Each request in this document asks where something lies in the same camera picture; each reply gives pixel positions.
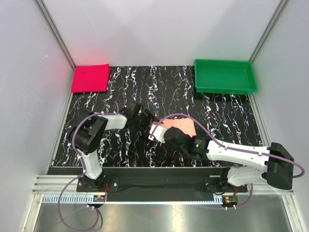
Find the pink cloth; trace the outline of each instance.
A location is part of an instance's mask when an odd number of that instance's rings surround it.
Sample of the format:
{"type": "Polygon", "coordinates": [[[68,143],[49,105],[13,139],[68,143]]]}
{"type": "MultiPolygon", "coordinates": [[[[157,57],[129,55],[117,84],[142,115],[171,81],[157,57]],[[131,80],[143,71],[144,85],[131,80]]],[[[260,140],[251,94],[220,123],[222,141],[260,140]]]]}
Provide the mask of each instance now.
{"type": "Polygon", "coordinates": [[[77,66],[74,73],[71,92],[106,92],[110,70],[108,64],[77,66]]]}
{"type": "Polygon", "coordinates": [[[176,127],[182,130],[183,133],[190,135],[191,137],[195,136],[197,133],[194,127],[194,121],[190,118],[181,118],[181,119],[164,119],[162,127],[171,128],[176,127]]]}

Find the metal floor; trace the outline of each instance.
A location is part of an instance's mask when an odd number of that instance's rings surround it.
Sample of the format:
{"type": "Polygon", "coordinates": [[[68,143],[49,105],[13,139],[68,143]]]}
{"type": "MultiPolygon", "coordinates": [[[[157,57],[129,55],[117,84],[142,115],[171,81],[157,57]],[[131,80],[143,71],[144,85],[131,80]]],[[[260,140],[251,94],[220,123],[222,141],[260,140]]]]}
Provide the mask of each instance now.
{"type": "MultiPolygon", "coordinates": [[[[239,196],[239,202],[248,196],[239,196]]],[[[66,222],[77,229],[91,227],[96,213],[81,204],[62,204],[66,222]]],[[[225,211],[218,205],[106,204],[100,209],[97,232],[291,232],[280,195],[254,195],[244,208],[225,211]]],[[[70,232],[59,222],[57,205],[43,203],[35,232],[70,232]]]]}

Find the plastic tray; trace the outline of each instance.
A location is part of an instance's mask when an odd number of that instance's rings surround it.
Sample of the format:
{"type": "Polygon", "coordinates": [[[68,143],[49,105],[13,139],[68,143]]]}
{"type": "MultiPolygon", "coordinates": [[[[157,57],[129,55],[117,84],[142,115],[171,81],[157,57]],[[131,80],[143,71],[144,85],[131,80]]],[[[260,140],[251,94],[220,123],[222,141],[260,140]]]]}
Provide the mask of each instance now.
{"type": "Polygon", "coordinates": [[[198,93],[251,95],[258,90],[249,61],[195,60],[195,87],[198,93]]]}

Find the white wall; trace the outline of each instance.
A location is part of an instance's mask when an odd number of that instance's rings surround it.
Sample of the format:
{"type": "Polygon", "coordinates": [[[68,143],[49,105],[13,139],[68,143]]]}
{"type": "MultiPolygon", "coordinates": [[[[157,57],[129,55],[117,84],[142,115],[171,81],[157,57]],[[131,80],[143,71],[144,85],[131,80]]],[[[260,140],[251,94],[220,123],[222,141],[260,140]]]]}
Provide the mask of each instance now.
{"type": "Polygon", "coordinates": [[[20,231],[72,70],[33,0],[0,1],[0,231],[20,231]]]}
{"type": "MultiPolygon", "coordinates": [[[[257,100],[273,142],[309,171],[309,1],[289,1],[256,61],[257,100]]],[[[309,175],[293,182],[309,229],[309,175]]]]}
{"type": "Polygon", "coordinates": [[[44,0],[77,65],[249,60],[280,0],[44,0]]]}

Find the red cloth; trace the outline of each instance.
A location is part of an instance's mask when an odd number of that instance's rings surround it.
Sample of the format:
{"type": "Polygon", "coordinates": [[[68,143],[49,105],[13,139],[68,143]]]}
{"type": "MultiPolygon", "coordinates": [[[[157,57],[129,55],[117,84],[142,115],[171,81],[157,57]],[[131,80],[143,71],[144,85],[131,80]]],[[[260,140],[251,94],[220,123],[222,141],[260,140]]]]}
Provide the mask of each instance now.
{"type": "Polygon", "coordinates": [[[71,92],[106,92],[110,70],[108,64],[77,66],[74,73],[71,92]]]}

